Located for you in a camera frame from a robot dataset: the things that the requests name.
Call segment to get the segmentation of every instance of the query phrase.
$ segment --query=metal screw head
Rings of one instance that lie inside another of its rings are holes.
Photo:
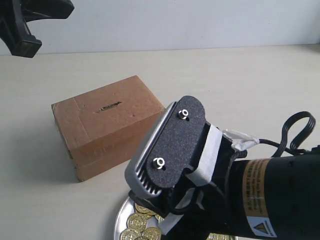
[[[179,111],[178,115],[179,115],[179,118],[186,119],[189,115],[189,112],[186,109],[182,109]]]
[[[166,162],[162,157],[156,157],[155,159],[153,159],[153,166],[160,170],[165,166]]]

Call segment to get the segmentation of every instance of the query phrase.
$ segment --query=white table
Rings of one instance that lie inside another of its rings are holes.
[[[129,190],[127,163],[77,183],[52,103],[138,75],[165,106],[184,95],[199,98],[221,129],[279,141],[295,112],[320,120],[317,45],[1,56],[0,74],[3,240],[112,240]],[[320,127],[303,147],[320,144],[319,133]],[[257,146],[249,157],[273,151]]]

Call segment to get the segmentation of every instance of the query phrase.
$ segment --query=silver tray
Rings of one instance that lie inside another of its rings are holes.
[[[128,217],[135,212],[135,203],[131,198],[127,198],[116,216],[113,239],[120,240],[121,233],[127,228]],[[155,217],[151,217],[146,222],[146,227],[158,227],[158,220]]]

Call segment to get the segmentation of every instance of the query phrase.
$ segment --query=brown cardboard box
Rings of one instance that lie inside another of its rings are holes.
[[[80,181],[129,160],[163,110],[137,76],[52,105]]]

